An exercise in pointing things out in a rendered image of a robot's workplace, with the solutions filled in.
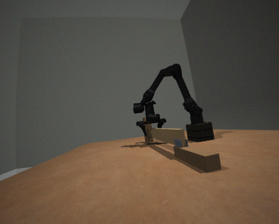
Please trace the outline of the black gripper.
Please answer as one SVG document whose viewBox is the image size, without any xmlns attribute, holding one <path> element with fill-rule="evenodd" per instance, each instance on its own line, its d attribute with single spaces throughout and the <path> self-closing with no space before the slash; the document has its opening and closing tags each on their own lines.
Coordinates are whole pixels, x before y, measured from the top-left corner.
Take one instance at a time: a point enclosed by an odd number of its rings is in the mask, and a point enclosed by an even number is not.
<svg viewBox="0 0 279 224">
<path fill-rule="evenodd" d="M 146 116 L 147 116 L 147 113 L 149 113 L 149 114 L 155 114 L 154 111 L 147 111 L 147 112 L 146 112 Z M 136 125 L 139 126 L 139 127 L 141 127 L 142 131 L 144 132 L 145 136 L 147 137 L 144 124 L 158 123 L 158 124 L 157 124 L 157 125 L 158 125 L 158 128 L 161 129 L 161 128 L 162 128 L 162 125 L 164 124 L 164 122 L 166 122 L 166 119 L 165 119 L 165 118 L 164 118 L 164 119 L 159 119 L 159 120 L 157 120 L 157 122 L 149 122 L 148 120 L 146 120 L 146 121 L 138 121 L 138 122 L 136 122 Z"/>
</svg>

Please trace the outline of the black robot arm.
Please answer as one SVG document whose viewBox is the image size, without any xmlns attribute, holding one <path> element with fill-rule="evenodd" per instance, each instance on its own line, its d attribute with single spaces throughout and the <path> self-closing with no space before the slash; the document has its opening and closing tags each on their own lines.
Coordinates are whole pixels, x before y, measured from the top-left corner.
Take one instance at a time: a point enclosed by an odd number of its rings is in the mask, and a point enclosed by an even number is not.
<svg viewBox="0 0 279 224">
<path fill-rule="evenodd" d="M 154 101 L 150 102 L 150 101 L 153 99 L 155 90 L 158 88 L 159 84 L 161 83 L 162 79 L 165 76 L 166 77 L 172 76 L 176 80 L 179 89 L 182 93 L 182 96 L 184 98 L 184 103 L 183 103 L 184 109 L 186 109 L 186 111 L 190 113 L 191 125 L 206 123 L 203 122 L 203 117 L 202 117 L 203 109 L 198 107 L 195 100 L 191 97 L 188 88 L 186 87 L 186 84 L 182 77 L 181 66 L 177 63 L 160 71 L 160 73 L 157 75 L 151 87 L 143 94 L 143 99 L 141 100 L 141 102 L 133 104 L 133 112 L 135 114 L 142 113 L 144 111 L 144 107 L 145 107 L 145 112 L 154 111 L 153 104 L 156 104 L 156 102 Z M 159 119 L 160 119 L 160 114 L 155 115 L 155 114 L 147 113 L 146 120 L 148 120 L 149 122 L 157 122 L 157 120 Z"/>
</svg>

